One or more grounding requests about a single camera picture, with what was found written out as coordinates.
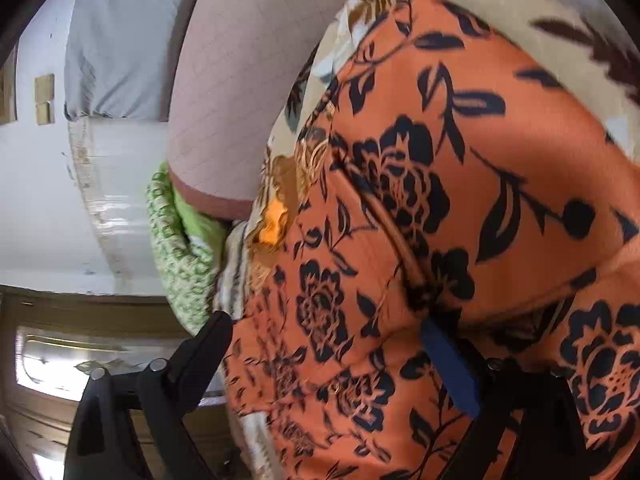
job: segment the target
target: wooden door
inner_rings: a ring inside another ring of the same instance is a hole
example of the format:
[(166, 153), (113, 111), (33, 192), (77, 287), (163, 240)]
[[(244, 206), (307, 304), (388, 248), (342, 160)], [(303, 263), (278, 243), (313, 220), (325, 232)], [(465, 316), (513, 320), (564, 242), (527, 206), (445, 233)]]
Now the wooden door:
[[(77, 403), (17, 383), (15, 341), (18, 327), (109, 338), (172, 340), (189, 335), (164, 298), (47, 294), (0, 287), (0, 410), (18, 450), (35, 471), (33, 455), (61, 460)], [(136, 433), (154, 478), (164, 465), (142, 412), (132, 412)], [(225, 407), (206, 406), (187, 414), (184, 423), (210, 468), (216, 470), (233, 448)]]

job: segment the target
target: screw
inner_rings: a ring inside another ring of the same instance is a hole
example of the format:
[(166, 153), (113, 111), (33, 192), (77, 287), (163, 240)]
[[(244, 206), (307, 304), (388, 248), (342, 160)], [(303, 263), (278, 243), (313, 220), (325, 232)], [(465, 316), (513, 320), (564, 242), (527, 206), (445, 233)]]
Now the screw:
[(565, 379), (564, 372), (558, 364), (552, 364), (549, 371), (551, 372), (551, 375), (553, 375), (553, 377), (555, 377), (556, 379)]
[(166, 368), (166, 364), (166, 359), (159, 357), (158, 359), (154, 359), (153, 361), (151, 361), (151, 363), (149, 364), (149, 368), (151, 368), (152, 372), (159, 372)]
[(96, 368), (93, 372), (91, 372), (91, 378), (94, 381), (98, 381), (104, 377), (104, 368)]
[(499, 372), (500, 370), (502, 370), (502, 359), (498, 359), (497, 357), (489, 357), (486, 360), (486, 365), (489, 367), (489, 370)]

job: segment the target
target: green patterned fabric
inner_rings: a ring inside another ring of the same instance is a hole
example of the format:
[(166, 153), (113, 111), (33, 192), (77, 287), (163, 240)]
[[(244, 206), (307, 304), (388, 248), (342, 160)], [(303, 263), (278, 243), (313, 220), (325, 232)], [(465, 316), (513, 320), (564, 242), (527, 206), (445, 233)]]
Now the green patterned fabric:
[(146, 190), (156, 267), (175, 316), (191, 334), (211, 313), (228, 229), (200, 214), (172, 186), (162, 163)]

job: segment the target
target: white wall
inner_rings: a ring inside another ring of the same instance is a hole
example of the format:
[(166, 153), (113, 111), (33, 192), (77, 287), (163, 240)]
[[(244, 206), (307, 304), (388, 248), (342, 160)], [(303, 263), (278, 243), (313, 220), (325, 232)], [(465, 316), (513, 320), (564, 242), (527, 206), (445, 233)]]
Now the white wall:
[[(164, 158), (166, 125), (91, 121), (88, 155), (100, 181), (92, 198), (102, 194), (103, 214), (90, 216), (91, 204), (85, 204), (76, 182), (63, 113), (74, 1), (48, 0), (20, 38), (18, 121), (0, 126), (0, 283), (55, 292), (162, 294), (144, 189)], [(47, 73), (56, 77), (56, 123), (37, 126), (34, 78)], [(96, 229), (105, 220), (107, 244)]]

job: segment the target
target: blue strap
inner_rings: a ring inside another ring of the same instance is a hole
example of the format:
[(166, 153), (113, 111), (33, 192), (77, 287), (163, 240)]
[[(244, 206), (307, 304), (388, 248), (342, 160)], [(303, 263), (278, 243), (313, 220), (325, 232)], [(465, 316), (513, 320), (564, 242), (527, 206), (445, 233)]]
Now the blue strap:
[(482, 378), (455, 341), (431, 318), (420, 324), (420, 341), (444, 383), (453, 405), (471, 418), (480, 413)]

